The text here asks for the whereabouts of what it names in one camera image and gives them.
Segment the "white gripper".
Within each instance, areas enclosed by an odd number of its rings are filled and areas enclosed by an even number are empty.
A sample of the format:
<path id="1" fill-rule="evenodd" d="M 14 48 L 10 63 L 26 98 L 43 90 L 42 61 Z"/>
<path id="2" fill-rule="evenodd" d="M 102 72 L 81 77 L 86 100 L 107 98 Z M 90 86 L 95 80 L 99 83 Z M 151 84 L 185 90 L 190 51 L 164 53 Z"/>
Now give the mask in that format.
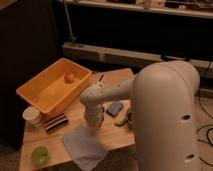
<path id="1" fill-rule="evenodd" d="M 95 107 L 85 107 L 84 118 L 86 120 L 86 124 L 90 127 L 90 132 L 92 135 L 96 135 L 99 131 L 99 118 L 101 114 L 101 107 L 100 105 Z"/>

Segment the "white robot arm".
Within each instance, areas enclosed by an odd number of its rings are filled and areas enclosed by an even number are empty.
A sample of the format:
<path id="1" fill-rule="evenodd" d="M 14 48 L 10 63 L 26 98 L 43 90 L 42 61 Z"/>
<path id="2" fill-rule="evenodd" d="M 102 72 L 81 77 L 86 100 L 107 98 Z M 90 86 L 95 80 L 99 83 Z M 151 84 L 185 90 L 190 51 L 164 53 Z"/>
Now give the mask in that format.
<path id="1" fill-rule="evenodd" d="M 139 171 L 199 171 L 194 97 L 200 77 L 185 61 L 158 62 L 111 86 L 98 83 L 80 96 L 89 127 L 102 122 L 101 104 L 128 99 Z"/>

